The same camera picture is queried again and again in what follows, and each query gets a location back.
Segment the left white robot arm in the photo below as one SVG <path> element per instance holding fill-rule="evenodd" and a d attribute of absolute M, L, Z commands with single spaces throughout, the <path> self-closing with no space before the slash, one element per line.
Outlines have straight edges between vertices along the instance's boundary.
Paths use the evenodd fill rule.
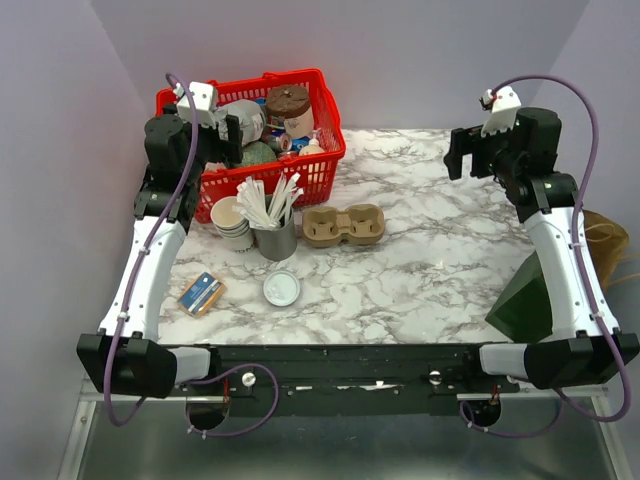
<path fill-rule="evenodd" d="M 222 380 L 203 345 L 162 346 L 159 317 L 172 266 L 200 200 L 201 176 L 211 149 L 191 123 L 175 114 L 144 127 L 148 164 L 134 200 L 133 238 L 117 293 L 94 334 L 76 351 L 97 391 L 165 398 L 187 383 L 201 395 Z"/>

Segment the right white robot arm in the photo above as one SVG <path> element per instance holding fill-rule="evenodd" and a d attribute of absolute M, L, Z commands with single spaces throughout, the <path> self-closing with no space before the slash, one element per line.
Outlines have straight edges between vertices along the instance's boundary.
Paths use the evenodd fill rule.
<path fill-rule="evenodd" d="M 461 178 L 470 156 L 473 177 L 492 177 L 504 188 L 534 245 L 550 300 L 551 331 L 541 340 L 485 345 L 461 365 L 461 382 L 471 391 L 485 390 L 496 375 L 539 389 L 603 384 L 639 353 L 637 336 L 620 331 L 600 288 L 576 181 L 555 169 L 561 130 L 555 112 L 524 107 L 503 132 L 475 126 L 450 134 L 450 179 Z"/>

